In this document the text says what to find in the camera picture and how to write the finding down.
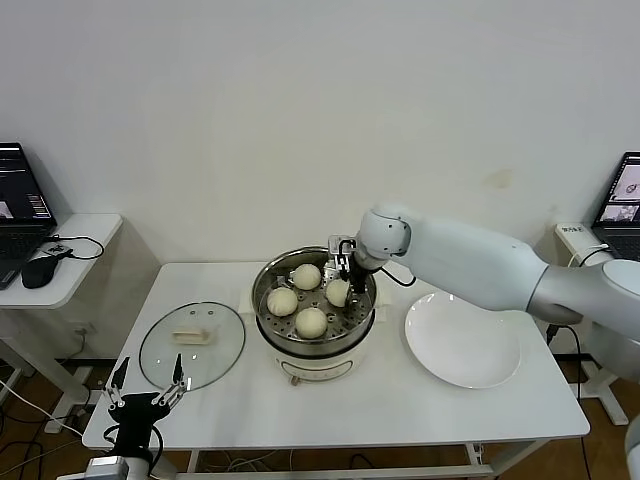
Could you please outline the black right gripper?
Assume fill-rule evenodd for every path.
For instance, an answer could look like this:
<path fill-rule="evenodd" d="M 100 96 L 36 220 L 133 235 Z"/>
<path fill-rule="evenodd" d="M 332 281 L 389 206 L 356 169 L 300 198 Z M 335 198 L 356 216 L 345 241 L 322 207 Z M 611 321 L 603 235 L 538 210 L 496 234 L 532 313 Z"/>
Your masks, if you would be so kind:
<path fill-rule="evenodd" d="M 351 252 L 352 268 L 350 270 L 350 255 L 338 253 L 335 256 L 337 272 L 342 280 L 348 280 L 355 294 L 363 294 L 366 290 L 367 274 L 375 271 L 375 258 L 359 242 Z"/>

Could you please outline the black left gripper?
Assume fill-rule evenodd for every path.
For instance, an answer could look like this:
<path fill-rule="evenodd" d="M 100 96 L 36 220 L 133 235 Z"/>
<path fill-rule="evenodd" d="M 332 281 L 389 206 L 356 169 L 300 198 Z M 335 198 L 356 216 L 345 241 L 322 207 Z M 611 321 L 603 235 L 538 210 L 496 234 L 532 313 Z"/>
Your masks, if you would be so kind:
<path fill-rule="evenodd" d="M 167 407 L 175 407 L 187 391 L 182 355 L 176 356 L 171 383 L 160 393 L 126 394 L 122 397 L 130 357 L 124 358 L 104 387 L 109 415 L 117 425 L 116 448 L 148 448 L 155 423 L 167 416 Z"/>

